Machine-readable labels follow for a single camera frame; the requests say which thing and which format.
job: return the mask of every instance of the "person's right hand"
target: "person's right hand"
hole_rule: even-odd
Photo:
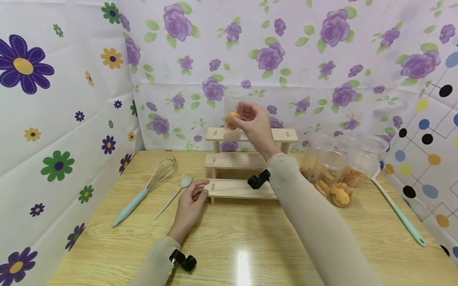
[[[255,103],[242,101],[237,106],[237,113],[240,119],[231,117],[231,123],[245,132],[248,140],[264,160],[267,161],[273,155],[281,153],[273,141],[269,113],[265,108]]]

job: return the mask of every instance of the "wood grain surface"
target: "wood grain surface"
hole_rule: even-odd
[[[111,223],[167,155],[179,170],[153,189],[118,227]],[[128,285],[153,242],[174,220],[178,197],[155,221],[154,215],[177,189],[180,178],[210,178],[207,153],[138,152],[88,223],[50,285]],[[251,173],[218,172],[220,178],[246,179]],[[339,209],[364,254],[387,286],[456,286],[458,271],[383,175],[385,190],[417,227],[428,246],[418,245],[382,194],[370,186],[347,209]],[[204,206],[183,245],[196,257],[192,275],[176,267],[168,285],[323,285],[294,229],[276,200],[217,199]]]

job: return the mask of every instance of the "hand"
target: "hand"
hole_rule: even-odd
[[[208,180],[192,182],[178,199],[175,222],[167,236],[181,244],[202,213],[202,206],[208,196],[208,191],[201,185],[208,184]]]
[[[237,113],[240,119],[231,117],[231,123],[245,132],[248,140],[264,160],[267,161],[273,155],[281,153],[280,148],[273,141],[269,113],[265,108],[242,101],[237,106]]]

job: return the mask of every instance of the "green flower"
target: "green flower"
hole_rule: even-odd
[[[60,38],[64,36],[64,32],[62,32],[62,29],[57,24],[53,24],[53,28],[57,36]]]
[[[87,203],[89,201],[89,198],[92,198],[92,192],[94,189],[92,188],[92,185],[84,187],[80,191],[80,196],[78,197],[78,200],[81,201],[81,204]]]
[[[70,167],[75,162],[75,159],[69,159],[70,152],[66,151],[63,154],[59,150],[54,151],[53,157],[46,157],[43,159],[43,163],[47,165],[41,169],[42,175],[48,175],[48,182],[52,182],[56,179],[62,181],[65,178],[65,174],[70,174],[73,169]]]
[[[110,3],[105,2],[105,7],[102,7],[102,12],[104,13],[104,18],[108,19],[110,23],[112,24],[114,24],[115,22],[116,24],[120,23],[119,11],[118,11],[118,8],[116,8],[115,3],[111,3],[110,5]]]

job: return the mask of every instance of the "purple rose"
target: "purple rose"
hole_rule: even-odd
[[[363,70],[363,65],[355,65],[350,69],[350,72],[348,73],[348,77],[354,77],[358,73],[360,73]]]
[[[158,109],[156,108],[156,105],[151,102],[146,102],[146,106],[151,110],[151,111],[157,111]]]
[[[284,31],[286,30],[285,21],[283,21],[282,19],[277,19],[274,22],[274,26],[275,26],[275,32],[277,33],[277,35],[279,35],[280,37],[283,36]]]
[[[122,27],[124,29],[126,29],[128,32],[130,32],[131,31],[131,27],[130,27],[131,23],[126,18],[126,16],[124,16],[124,14],[122,14],[122,13],[119,13],[119,19],[121,20]]]
[[[219,148],[223,152],[235,152],[239,144],[237,142],[225,141],[219,144]]]
[[[333,73],[333,68],[335,67],[334,62],[330,60],[327,64],[321,66],[320,73],[324,76],[329,76]]]
[[[172,97],[172,103],[174,107],[182,108],[185,103],[185,98],[179,95],[175,95]]]
[[[439,52],[437,50],[429,50],[424,54],[413,54],[402,62],[401,75],[410,78],[423,78],[432,73],[441,63]]]
[[[162,116],[156,115],[149,126],[151,130],[156,131],[157,134],[165,134],[169,131],[169,121]]]
[[[393,44],[394,40],[399,38],[400,31],[397,28],[391,28],[382,35],[382,41],[380,45],[382,47],[389,47]]]
[[[339,42],[345,41],[350,31],[347,18],[348,13],[345,9],[329,12],[327,18],[323,20],[321,39],[331,47],[335,47]]]
[[[132,40],[132,38],[125,39],[125,46],[127,48],[127,57],[129,64],[138,65],[140,60],[140,47]]]
[[[439,40],[442,43],[448,43],[448,41],[450,41],[450,38],[453,36],[455,36],[455,26],[452,24],[448,24],[442,27]]]
[[[285,50],[280,43],[273,43],[268,48],[259,50],[256,61],[260,70],[273,70],[283,61]]]
[[[218,83],[216,78],[211,76],[202,82],[202,90],[208,99],[221,101],[225,88]]]
[[[210,71],[216,71],[219,68],[219,65],[221,64],[221,61],[218,59],[213,59],[209,65],[210,65]]]
[[[226,28],[226,39],[229,42],[237,42],[239,40],[239,35],[242,33],[242,27],[240,27],[237,23],[232,22]]]
[[[243,87],[243,88],[250,88],[251,87],[251,82],[249,80],[244,80],[240,83],[240,85]]]
[[[270,114],[273,114],[273,115],[276,115],[277,114],[277,108],[273,105],[269,105],[267,106],[267,111],[270,113]]]
[[[189,56],[185,56],[184,59],[180,59],[180,67],[184,70],[192,70],[192,63],[194,62]]]
[[[393,116],[393,123],[394,123],[394,127],[396,128],[401,128],[401,125],[402,125],[402,118],[400,116]]]
[[[183,8],[178,4],[164,7],[165,29],[170,36],[184,42],[192,34],[192,24],[185,17]]]
[[[344,83],[336,87],[333,93],[333,103],[337,106],[346,107],[356,99],[356,91],[351,88],[351,84]]]
[[[299,100],[296,102],[296,111],[304,112],[307,110],[307,107],[310,106],[310,102],[305,99]]]
[[[382,93],[383,91],[385,90],[385,86],[384,85],[379,85],[379,86],[376,86],[372,89],[372,91],[376,94],[380,94]]]

